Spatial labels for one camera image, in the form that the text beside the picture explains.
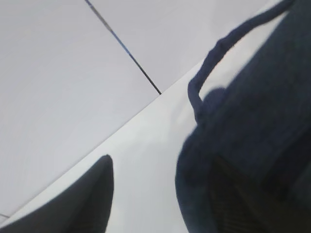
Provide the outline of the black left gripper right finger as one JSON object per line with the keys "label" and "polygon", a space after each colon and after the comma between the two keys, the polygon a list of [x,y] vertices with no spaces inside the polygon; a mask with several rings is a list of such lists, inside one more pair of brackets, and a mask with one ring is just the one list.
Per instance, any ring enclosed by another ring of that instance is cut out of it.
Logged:
{"label": "black left gripper right finger", "polygon": [[210,200],[220,233],[309,233],[311,215],[281,204],[224,159],[210,172]]}

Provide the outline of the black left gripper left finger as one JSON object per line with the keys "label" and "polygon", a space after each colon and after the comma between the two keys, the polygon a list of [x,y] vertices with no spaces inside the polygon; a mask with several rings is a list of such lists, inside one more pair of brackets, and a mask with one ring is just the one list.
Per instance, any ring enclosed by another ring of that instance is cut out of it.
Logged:
{"label": "black left gripper left finger", "polygon": [[104,233],[114,193],[113,161],[102,156],[48,203],[1,228],[2,233]]}

